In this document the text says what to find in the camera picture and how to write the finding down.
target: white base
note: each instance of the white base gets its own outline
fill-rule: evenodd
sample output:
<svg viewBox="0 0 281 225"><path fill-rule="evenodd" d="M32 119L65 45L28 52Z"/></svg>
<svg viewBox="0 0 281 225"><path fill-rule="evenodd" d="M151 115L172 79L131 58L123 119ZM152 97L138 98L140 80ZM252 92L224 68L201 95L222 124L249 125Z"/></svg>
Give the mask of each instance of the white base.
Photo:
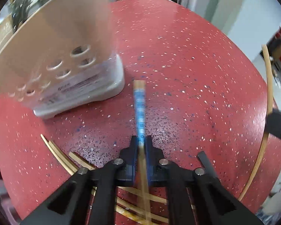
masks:
<svg viewBox="0 0 281 225"><path fill-rule="evenodd" d="M123 90L124 85L125 85L125 80L124 80L123 63L119 55L117 55L116 78L110 85L92 90L76 98L67 99L66 101L63 101L60 104L53 104L50 107L46 107L42 109L34 109L34 114L37 117L41 117L43 119L50 119L55 115L62 113L66 110L72 109L74 107L86 103L90 103L93 101L103 101L108 98L114 97Z"/></svg>

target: red table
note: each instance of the red table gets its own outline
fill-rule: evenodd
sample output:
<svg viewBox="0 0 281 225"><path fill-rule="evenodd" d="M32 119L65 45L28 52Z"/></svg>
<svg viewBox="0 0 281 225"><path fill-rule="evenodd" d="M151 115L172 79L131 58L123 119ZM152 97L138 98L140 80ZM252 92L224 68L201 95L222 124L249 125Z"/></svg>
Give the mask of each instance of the red table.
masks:
<svg viewBox="0 0 281 225"><path fill-rule="evenodd" d="M102 167L136 134L132 81L146 85L146 134L184 168L204 150L222 184L238 197L254 165L265 124L266 84L246 56L216 27L168 0L111 3L117 52L126 86L111 99L86 104L43 121L0 96L0 169L21 218L69 174L40 134L65 152ZM255 212L281 169L281 141L270 137L261 167L243 203ZM153 191L164 196L161 191ZM121 191L125 200L135 197ZM154 213L166 216L161 204ZM117 214L116 223L134 224Z"/></svg>

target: blue chopstick wrapper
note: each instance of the blue chopstick wrapper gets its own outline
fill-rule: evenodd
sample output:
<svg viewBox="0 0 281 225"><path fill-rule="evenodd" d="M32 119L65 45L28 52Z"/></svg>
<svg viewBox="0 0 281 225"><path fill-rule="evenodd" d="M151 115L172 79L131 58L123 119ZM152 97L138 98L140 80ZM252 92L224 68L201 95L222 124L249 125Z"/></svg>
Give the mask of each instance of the blue chopstick wrapper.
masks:
<svg viewBox="0 0 281 225"><path fill-rule="evenodd" d="M138 146L140 147L145 144L145 89L134 89L133 95Z"/></svg>

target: round table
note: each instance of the round table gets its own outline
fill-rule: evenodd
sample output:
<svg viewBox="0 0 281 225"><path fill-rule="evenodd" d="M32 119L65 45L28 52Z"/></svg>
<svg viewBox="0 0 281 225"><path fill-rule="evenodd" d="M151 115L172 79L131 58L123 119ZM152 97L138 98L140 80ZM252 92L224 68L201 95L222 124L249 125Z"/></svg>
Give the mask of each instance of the round table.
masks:
<svg viewBox="0 0 281 225"><path fill-rule="evenodd" d="M0 96L0 169L21 218L70 175L40 134L66 153L77 152L98 167L118 156L136 134L132 81L146 80L146 134L166 158L200 166L204 150L222 185L238 197L252 171L263 134L266 84L253 64L212 24L168 0L111 3L117 52L125 70L123 91L106 101L42 120ZM270 136L242 202L255 212L281 169L281 141ZM154 194L164 196L162 190ZM120 193L133 202L133 195ZM166 207L152 204L167 216ZM134 224L117 214L116 223Z"/></svg>

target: silver bolt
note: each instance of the silver bolt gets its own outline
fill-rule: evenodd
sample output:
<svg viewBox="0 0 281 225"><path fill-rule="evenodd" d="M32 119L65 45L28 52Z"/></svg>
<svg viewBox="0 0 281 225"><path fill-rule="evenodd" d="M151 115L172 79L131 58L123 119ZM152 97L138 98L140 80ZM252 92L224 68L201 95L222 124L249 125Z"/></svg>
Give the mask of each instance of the silver bolt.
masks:
<svg viewBox="0 0 281 225"><path fill-rule="evenodd" d="M86 167L82 167L82 168L80 168L80 169L78 170L78 173L79 173L79 174L86 174L87 171L88 171L88 169L87 169Z"/></svg>
<svg viewBox="0 0 281 225"><path fill-rule="evenodd" d="M124 161L121 158L117 158L116 160L114 160L114 164L116 164L116 165L121 165L123 162Z"/></svg>
<svg viewBox="0 0 281 225"><path fill-rule="evenodd" d="M203 168L197 168L196 170L195 170L195 173L197 174L197 175L203 175L203 174L205 174L205 170L203 169Z"/></svg>
<svg viewBox="0 0 281 225"><path fill-rule="evenodd" d="M160 159L159 163L160 163L160 165L168 165L169 164L169 160L168 159Z"/></svg>

